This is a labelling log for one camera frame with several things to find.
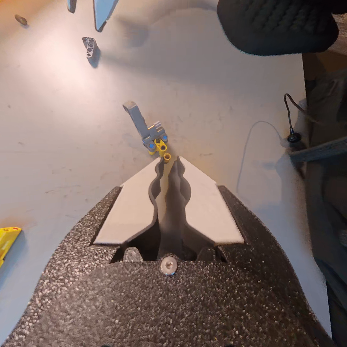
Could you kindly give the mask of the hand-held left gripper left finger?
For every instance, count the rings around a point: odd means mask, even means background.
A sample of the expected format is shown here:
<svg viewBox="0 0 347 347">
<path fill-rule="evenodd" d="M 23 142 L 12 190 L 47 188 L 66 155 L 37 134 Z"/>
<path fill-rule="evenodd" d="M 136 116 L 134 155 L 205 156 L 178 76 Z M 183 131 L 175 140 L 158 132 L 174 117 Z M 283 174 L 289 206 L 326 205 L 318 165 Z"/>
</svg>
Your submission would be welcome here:
<svg viewBox="0 0 347 347">
<path fill-rule="evenodd" d="M 154 225 L 158 217 L 156 198 L 161 192 L 163 171 L 164 159 L 157 158 L 121 185 L 93 244 L 122 245 Z"/>
</svg>

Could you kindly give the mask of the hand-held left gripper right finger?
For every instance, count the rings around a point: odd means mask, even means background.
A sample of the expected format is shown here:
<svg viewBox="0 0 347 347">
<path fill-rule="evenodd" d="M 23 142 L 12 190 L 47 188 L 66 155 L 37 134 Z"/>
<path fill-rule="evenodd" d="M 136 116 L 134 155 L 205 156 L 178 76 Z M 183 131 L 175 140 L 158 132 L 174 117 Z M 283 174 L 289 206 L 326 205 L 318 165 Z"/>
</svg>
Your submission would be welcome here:
<svg viewBox="0 0 347 347">
<path fill-rule="evenodd" d="M 244 237 L 217 183 L 182 156 L 177 158 L 177 174 L 184 198 L 185 244 L 243 244 Z"/>
</svg>

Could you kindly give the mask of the grey angled brick beam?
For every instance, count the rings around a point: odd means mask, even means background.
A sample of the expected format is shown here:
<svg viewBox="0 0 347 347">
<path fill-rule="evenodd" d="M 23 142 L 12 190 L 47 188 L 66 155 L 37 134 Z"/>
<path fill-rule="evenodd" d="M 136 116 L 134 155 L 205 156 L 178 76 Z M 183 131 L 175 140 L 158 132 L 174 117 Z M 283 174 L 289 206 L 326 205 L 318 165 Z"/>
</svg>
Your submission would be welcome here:
<svg viewBox="0 0 347 347">
<path fill-rule="evenodd" d="M 93 58 L 95 48 L 97 47 L 95 39 L 92 37 L 82 37 L 82 41 L 86 48 L 86 57 L 88 59 Z"/>
</svg>

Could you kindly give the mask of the grey and yellow brick assembly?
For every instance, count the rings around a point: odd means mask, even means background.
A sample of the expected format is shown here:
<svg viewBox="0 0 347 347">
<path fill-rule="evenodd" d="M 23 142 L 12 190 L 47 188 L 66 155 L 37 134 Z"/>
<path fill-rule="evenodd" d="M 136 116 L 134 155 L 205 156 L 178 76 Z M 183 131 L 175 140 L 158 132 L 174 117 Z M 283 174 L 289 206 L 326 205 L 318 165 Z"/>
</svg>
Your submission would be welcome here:
<svg viewBox="0 0 347 347">
<path fill-rule="evenodd" d="M 150 155 L 158 153 L 164 163 L 168 163 L 171 160 L 171 155 L 167 152 L 168 136 L 161 122 L 148 126 L 138 105 L 133 101 L 124 103 L 123 108 L 130 115 L 148 153 Z"/>
</svg>

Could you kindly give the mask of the grey desk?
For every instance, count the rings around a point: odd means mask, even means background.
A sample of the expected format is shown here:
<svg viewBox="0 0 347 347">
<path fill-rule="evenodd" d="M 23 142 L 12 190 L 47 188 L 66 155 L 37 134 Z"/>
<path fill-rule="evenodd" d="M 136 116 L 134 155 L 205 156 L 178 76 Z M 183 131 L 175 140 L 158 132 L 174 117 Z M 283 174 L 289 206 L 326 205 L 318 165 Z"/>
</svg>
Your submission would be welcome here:
<svg viewBox="0 0 347 347">
<path fill-rule="evenodd" d="M 119 1 L 98 33 L 93 1 L 77 1 L 74 14 L 66 1 L 1 1 L 1 227 L 24 231 L 1 269 L 1 343 L 60 241 L 153 160 L 129 100 L 148 124 L 162 122 L 173 158 L 227 186 L 267 226 L 331 334 L 303 183 L 284 148 L 284 94 L 305 106 L 302 57 L 240 52 L 216 6 Z M 96 41 L 91 59 L 82 37 Z"/>
</svg>

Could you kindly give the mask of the person's black hoodie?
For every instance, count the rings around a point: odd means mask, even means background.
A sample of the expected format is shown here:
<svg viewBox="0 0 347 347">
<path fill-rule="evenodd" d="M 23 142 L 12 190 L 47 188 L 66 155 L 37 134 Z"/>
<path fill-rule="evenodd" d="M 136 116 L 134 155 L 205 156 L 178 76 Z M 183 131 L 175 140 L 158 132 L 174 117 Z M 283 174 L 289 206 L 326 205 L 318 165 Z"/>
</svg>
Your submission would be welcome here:
<svg viewBox="0 0 347 347">
<path fill-rule="evenodd" d="M 306 165 L 306 211 L 313 257 L 326 285 L 332 339 L 346 346 L 346 66 L 309 80 L 306 89 L 308 146 L 290 154 Z"/>
</svg>

